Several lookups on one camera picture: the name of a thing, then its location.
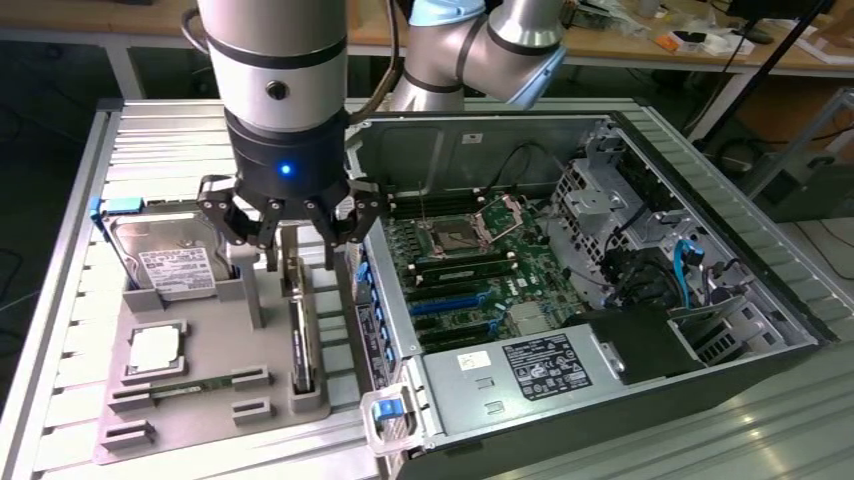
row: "wooden table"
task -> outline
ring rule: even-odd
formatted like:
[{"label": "wooden table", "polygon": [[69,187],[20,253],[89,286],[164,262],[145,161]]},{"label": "wooden table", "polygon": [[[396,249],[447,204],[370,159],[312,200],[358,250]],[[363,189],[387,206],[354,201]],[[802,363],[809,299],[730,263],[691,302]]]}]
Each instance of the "wooden table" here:
[{"label": "wooden table", "polygon": [[[623,0],[634,11],[636,0]],[[1,0],[0,39],[83,43],[101,46],[125,98],[144,98],[136,68],[128,54],[131,47],[189,48],[180,34],[181,12],[195,5],[195,0],[156,0],[152,6],[121,5],[108,0]],[[853,3],[841,0],[841,4]],[[358,27],[348,32],[351,55],[388,55],[390,32],[386,14],[379,0],[360,0]],[[666,4],[685,13],[705,15],[709,4],[695,0],[667,0]],[[726,17],[718,14],[718,24],[726,25]],[[650,27],[648,37],[673,30],[664,20],[647,20],[635,16]],[[406,45],[406,24],[402,25],[402,42]],[[775,38],[771,45],[757,45],[746,58],[737,58],[729,68],[733,78],[698,122],[691,138],[701,137],[719,118],[742,91],[759,66],[779,45],[786,32],[762,27]],[[655,45],[650,38],[627,38],[614,31],[571,28],[564,38],[568,55],[564,63],[578,66],[667,69],[714,72],[723,69],[729,56],[706,53],[671,54]],[[854,78],[854,67],[829,65],[797,46],[791,48],[777,68],[775,75]]]}]

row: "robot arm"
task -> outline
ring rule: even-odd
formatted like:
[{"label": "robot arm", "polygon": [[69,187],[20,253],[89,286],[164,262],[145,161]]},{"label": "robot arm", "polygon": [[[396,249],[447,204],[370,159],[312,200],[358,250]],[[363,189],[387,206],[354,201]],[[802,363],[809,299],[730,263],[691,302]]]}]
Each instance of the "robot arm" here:
[{"label": "robot arm", "polygon": [[392,110],[463,110],[463,84],[530,108],[566,54],[563,5],[504,0],[486,16],[483,0],[416,0]]},{"label": "robot arm", "polygon": [[[331,249],[362,241],[384,202],[374,185],[344,171],[344,131],[376,108],[352,116],[347,95],[347,18],[342,0],[199,0],[199,14],[233,147],[235,179],[203,179],[197,203],[227,240],[267,250],[274,269],[275,227],[284,219],[311,219]],[[394,72],[378,95],[396,80]],[[352,195],[346,219],[335,208]],[[259,219],[235,206],[237,196]]]},{"label": "robot arm", "polygon": [[[392,66],[366,108],[348,115],[347,18],[343,0],[199,0],[184,33],[211,56],[237,166],[236,178],[208,176],[197,203],[229,243],[266,249],[275,269],[280,220],[308,218],[327,247],[360,242],[386,201],[378,186],[344,171],[344,131],[376,109],[398,80],[394,0]],[[558,15],[563,0],[506,0],[487,17],[483,0],[416,0],[406,78],[396,110],[463,109],[462,84],[528,108],[566,49]],[[199,15],[207,42],[187,24]],[[240,197],[258,220],[235,205]],[[338,204],[356,208],[339,219]]]}]

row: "connector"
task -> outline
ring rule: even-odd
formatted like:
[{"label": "connector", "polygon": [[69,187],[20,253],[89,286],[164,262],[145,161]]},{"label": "connector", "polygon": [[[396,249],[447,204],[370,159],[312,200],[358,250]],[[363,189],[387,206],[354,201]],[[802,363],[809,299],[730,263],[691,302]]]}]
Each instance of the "connector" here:
[{"label": "connector", "polygon": [[435,303],[424,303],[410,308],[410,315],[430,315],[431,313],[448,312],[451,310],[462,310],[464,308],[475,308],[483,304],[483,300],[488,293],[479,293],[472,296],[454,298]]}]

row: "screw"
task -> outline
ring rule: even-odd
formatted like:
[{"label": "screw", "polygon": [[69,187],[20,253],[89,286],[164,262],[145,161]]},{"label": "screw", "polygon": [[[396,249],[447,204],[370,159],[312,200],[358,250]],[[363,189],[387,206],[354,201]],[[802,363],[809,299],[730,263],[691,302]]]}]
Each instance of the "screw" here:
[{"label": "screw", "polygon": [[282,100],[288,96],[288,87],[278,80],[270,82],[264,90],[267,91],[267,96],[274,100]]}]

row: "white barcode label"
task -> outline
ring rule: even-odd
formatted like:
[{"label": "white barcode label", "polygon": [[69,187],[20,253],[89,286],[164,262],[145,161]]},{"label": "white barcode label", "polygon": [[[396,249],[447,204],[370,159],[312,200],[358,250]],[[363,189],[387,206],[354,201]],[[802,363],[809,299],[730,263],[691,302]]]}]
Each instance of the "white barcode label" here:
[{"label": "white barcode label", "polygon": [[486,350],[458,355],[456,361],[459,362],[459,369],[462,371],[492,365],[492,362],[490,362],[490,354],[486,353]]},{"label": "white barcode label", "polygon": [[204,248],[141,252],[139,256],[157,293],[213,288],[213,272]]}]

